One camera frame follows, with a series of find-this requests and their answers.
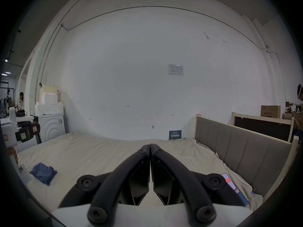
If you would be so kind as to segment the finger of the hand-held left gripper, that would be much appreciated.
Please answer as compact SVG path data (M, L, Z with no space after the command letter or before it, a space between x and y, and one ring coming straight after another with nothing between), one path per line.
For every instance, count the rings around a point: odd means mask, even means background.
M37 144L42 143L40 138L40 124L31 121L21 121L17 123L17 132L15 132L17 142L27 142L36 137Z

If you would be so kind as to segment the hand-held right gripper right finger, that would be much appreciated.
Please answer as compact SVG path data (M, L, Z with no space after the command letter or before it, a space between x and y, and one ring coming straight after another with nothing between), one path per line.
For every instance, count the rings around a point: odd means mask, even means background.
M165 206L184 203L191 226L212 224L214 203L245 207L222 175L192 172L156 144L150 144L150 165L154 192Z

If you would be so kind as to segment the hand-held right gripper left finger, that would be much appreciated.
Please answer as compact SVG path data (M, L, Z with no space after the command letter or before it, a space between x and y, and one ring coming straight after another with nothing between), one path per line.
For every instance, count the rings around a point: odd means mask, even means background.
M93 226L113 226L119 203L138 206L149 192L149 153L144 145L112 172L79 177L59 209L90 204L86 215Z

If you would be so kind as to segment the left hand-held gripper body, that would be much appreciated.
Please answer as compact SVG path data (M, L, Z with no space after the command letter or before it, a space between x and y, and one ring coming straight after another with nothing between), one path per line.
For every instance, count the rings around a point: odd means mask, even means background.
M18 131L15 107L10 107L9 117L1 119L2 135L6 148L14 148L17 145L15 133Z

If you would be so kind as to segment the person's left hand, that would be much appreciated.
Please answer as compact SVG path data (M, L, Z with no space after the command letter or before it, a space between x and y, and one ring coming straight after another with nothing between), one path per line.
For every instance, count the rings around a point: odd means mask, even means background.
M9 148L7 148L6 150L7 150L8 156L9 156L11 159L14 159L14 160L12 160L12 161L15 161L16 164L18 165L18 157L17 157L17 153L16 153L15 148L9 147Z

